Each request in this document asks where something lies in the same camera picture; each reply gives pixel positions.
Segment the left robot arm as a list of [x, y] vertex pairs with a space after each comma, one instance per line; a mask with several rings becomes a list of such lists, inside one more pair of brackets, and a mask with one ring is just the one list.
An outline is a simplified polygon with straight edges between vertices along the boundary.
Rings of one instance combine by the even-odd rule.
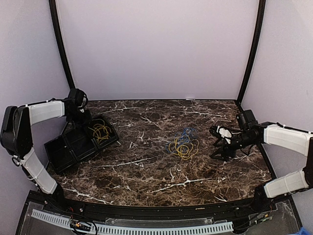
[[68, 122], [76, 126], [85, 126], [91, 121], [90, 111], [85, 109], [88, 103], [86, 93], [80, 89], [71, 89], [64, 99], [46, 100], [22, 106], [8, 106], [5, 109], [0, 143], [11, 155], [16, 166], [21, 166], [29, 180], [47, 195], [53, 195], [50, 206], [58, 213], [66, 213], [69, 203], [57, 192], [62, 187], [47, 172], [37, 157], [33, 147], [31, 127], [54, 118], [66, 117]]

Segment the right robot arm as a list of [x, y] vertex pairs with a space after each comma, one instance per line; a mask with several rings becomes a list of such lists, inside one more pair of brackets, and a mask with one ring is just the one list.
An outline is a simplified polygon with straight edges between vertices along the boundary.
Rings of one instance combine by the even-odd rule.
[[252, 110], [236, 115], [239, 127], [211, 126], [217, 140], [212, 159], [228, 162], [236, 152], [258, 145], [264, 149], [275, 178], [257, 186], [250, 209], [261, 212], [280, 196], [289, 196], [313, 188], [313, 133], [279, 122], [259, 123]]

